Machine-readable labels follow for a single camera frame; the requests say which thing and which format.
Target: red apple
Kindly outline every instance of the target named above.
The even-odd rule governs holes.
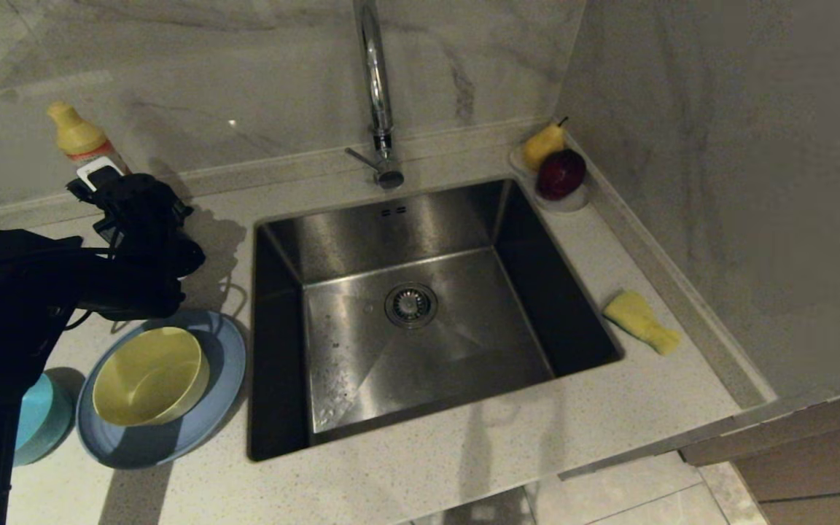
[[[537,193],[548,201],[557,201],[573,193],[586,180],[586,159],[572,149],[551,153],[540,164]]]

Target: yellow sponge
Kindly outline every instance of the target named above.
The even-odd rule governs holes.
[[[604,307],[602,315],[630,335],[653,346],[660,355],[668,355],[680,345],[680,333],[657,322],[653,310],[637,292],[621,292]]]

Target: sink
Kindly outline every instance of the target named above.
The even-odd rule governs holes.
[[[261,223],[249,455],[620,359],[513,180]]]

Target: drain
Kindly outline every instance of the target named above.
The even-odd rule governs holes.
[[[436,316],[437,300],[433,290],[418,282],[406,282],[394,287],[384,300],[384,313],[402,328],[427,326]]]

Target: yellow bowl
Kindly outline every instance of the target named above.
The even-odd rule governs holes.
[[[139,333],[106,360],[93,385],[93,408],[113,425],[161,425],[190,411],[208,382],[196,337],[165,326]]]

